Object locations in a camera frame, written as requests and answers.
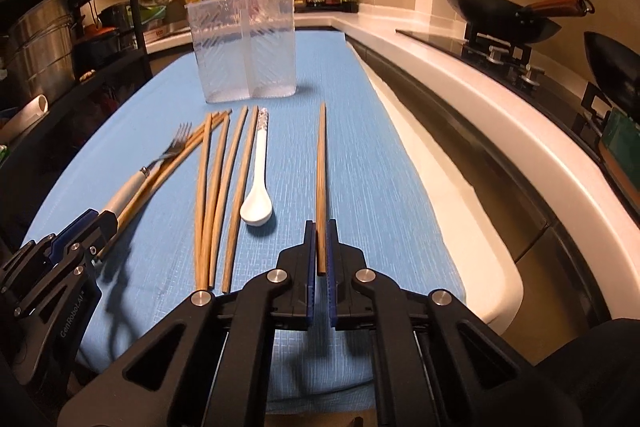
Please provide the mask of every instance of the kitchen counter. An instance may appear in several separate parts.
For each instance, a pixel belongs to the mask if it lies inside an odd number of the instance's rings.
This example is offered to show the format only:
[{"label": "kitchen counter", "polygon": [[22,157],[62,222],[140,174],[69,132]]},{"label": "kitchen counter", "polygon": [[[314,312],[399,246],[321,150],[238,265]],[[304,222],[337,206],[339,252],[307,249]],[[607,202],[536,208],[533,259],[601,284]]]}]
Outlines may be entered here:
[{"label": "kitchen counter", "polygon": [[[363,6],[358,14],[297,14],[296,26],[332,26],[344,32],[455,108],[510,159],[558,216],[590,266],[612,317],[640,318],[640,229],[598,166],[516,94],[455,58],[395,32],[403,28],[460,36],[459,22],[429,24],[410,10]],[[147,49],[152,54],[190,41],[186,33]],[[575,92],[579,86],[573,82],[570,89]]]}]

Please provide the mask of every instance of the fork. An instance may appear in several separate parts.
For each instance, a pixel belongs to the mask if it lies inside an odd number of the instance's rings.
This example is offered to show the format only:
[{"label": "fork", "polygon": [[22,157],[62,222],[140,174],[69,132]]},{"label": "fork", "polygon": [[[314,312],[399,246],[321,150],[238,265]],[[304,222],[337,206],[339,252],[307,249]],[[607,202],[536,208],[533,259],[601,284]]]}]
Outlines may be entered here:
[{"label": "fork", "polygon": [[154,166],[158,162],[175,158],[184,150],[184,147],[187,145],[187,140],[189,139],[190,131],[191,123],[181,123],[169,147],[167,147],[158,158],[149,163],[149,165],[143,167],[130,177],[120,190],[114,194],[113,198],[109,200],[109,203],[106,204],[102,211],[109,210],[113,212],[116,217],[119,217],[125,206],[129,204],[129,201],[133,199],[133,196],[136,195],[136,192],[149,177]]}]

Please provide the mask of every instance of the stainless steel pot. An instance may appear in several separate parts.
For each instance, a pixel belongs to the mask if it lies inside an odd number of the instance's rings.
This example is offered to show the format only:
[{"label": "stainless steel pot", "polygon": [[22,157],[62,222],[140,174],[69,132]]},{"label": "stainless steel pot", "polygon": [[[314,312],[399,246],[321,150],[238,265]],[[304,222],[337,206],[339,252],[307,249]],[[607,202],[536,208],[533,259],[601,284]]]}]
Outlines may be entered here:
[{"label": "stainless steel pot", "polygon": [[46,96],[47,102],[51,104],[76,84],[72,55],[69,53],[59,58],[26,80],[12,76],[9,81],[14,83],[12,91],[17,99],[15,102],[20,107],[39,94]]},{"label": "stainless steel pot", "polygon": [[61,25],[61,21],[71,22],[69,0],[44,0],[36,4],[9,28],[8,53],[18,50],[35,36],[44,33],[50,26]]},{"label": "stainless steel pot", "polygon": [[69,27],[57,26],[27,42],[10,59],[6,68],[15,78],[24,80],[65,57],[72,49]]}]

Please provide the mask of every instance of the blue tablecloth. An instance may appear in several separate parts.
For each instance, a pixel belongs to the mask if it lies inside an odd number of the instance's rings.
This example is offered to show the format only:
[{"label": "blue tablecloth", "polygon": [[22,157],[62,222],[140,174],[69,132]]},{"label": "blue tablecloth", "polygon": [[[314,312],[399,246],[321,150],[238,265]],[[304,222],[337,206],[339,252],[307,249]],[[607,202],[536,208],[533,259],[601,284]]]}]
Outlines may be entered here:
[{"label": "blue tablecloth", "polygon": [[[427,293],[445,287],[463,299],[462,282],[418,174],[344,35],[297,32],[296,69],[294,96],[257,101],[270,112],[266,176],[274,215],[259,229],[242,223],[232,289],[275,266],[280,250],[299,244],[305,220],[314,219],[318,110],[326,100],[329,216],[337,219],[340,240],[361,248],[370,267],[403,288]],[[194,55],[175,61],[78,153],[43,203],[25,241],[59,232],[87,208],[100,210],[133,172],[164,150],[180,122],[196,125],[207,111],[231,107],[231,142],[242,104],[207,105]],[[217,138],[218,132],[212,137],[211,156]],[[98,371],[193,290],[199,156],[198,149],[176,169],[102,266],[102,299],[79,355]],[[228,210],[238,164],[237,160]],[[216,288],[225,245],[226,223]],[[319,283],[312,329],[276,334],[271,412],[361,410],[374,404],[367,335],[337,333],[328,326],[325,283]]]}]

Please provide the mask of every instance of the wooden chopstick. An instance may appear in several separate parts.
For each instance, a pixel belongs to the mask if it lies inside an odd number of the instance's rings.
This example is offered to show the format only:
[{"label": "wooden chopstick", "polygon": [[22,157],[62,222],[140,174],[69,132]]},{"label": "wooden chopstick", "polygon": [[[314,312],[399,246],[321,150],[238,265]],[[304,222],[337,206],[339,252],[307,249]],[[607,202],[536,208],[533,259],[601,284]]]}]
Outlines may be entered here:
[{"label": "wooden chopstick", "polygon": [[[222,116],[214,118],[212,128],[219,126],[222,121]],[[145,180],[140,190],[137,192],[136,197],[125,206],[122,213],[118,216],[118,231],[111,240],[105,245],[105,247],[96,256],[98,259],[102,259],[108,252],[109,248],[118,240],[120,234],[127,228],[129,223],[133,220],[135,215],[140,209],[145,206],[146,202],[153,196],[158,188],[166,181],[166,179],[178,168],[178,166],[196,149],[202,142],[203,127],[199,126],[191,134],[190,139],[187,140],[187,145],[184,150],[173,158],[169,162],[163,162],[162,165],[155,169],[154,172]]]},{"label": "wooden chopstick", "polygon": [[326,104],[320,105],[318,163],[316,165],[316,230],[318,231],[318,275],[326,274]]},{"label": "wooden chopstick", "polygon": [[216,283],[216,269],[218,265],[218,250],[220,249],[220,235],[222,233],[222,223],[225,220],[226,195],[229,192],[229,183],[231,182],[231,174],[236,161],[236,152],[238,152],[238,144],[242,136],[242,127],[248,107],[243,105],[234,131],[234,137],[231,141],[231,149],[225,159],[225,168],[222,172],[220,180],[220,191],[218,192],[218,201],[216,201],[216,215],[213,218],[213,233],[211,238],[211,250],[209,259],[209,286],[214,287]]},{"label": "wooden chopstick", "polygon": [[240,229],[240,206],[244,201],[244,189],[246,188],[246,177],[249,173],[251,151],[254,148],[255,125],[257,121],[258,106],[256,105],[251,112],[249,129],[247,130],[244,151],[242,152],[240,172],[238,173],[238,181],[236,182],[236,193],[234,194],[234,202],[231,207],[229,233],[226,236],[225,270],[222,273],[222,293],[229,293],[231,291],[231,277],[234,272],[236,247],[238,246],[238,231]]},{"label": "wooden chopstick", "polygon": [[202,249],[200,251],[200,267],[196,273],[196,285],[198,289],[207,289],[209,285],[209,263],[211,260],[211,237],[213,235],[213,219],[216,215],[216,204],[220,190],[220,176],[222,175],[222,160],[225,156],[226,136],[229,131],[229,115],[225,114],[222,121],[222,130],[218,138],[216,157],[213,160],[213,168],[209,178],[209,193],[204,215],[202,229]]},{"label": "wooden chopstick", "polygon": [[[198,286],[199,263],[202,251],[202,227],[204,225],[205,199],[207,198],[207,162],[209,161],[209,141],[211,139],[211,113],[207,113],[204,119],[204,133],[202,136],[202,149],[200,150],[200,168],[198,169],[198,183],[196,185],[196,215],[194,222],[195,248],[193,259],[195,261],[196,286]],[[196,287],[196,290],[207,288]]]}]

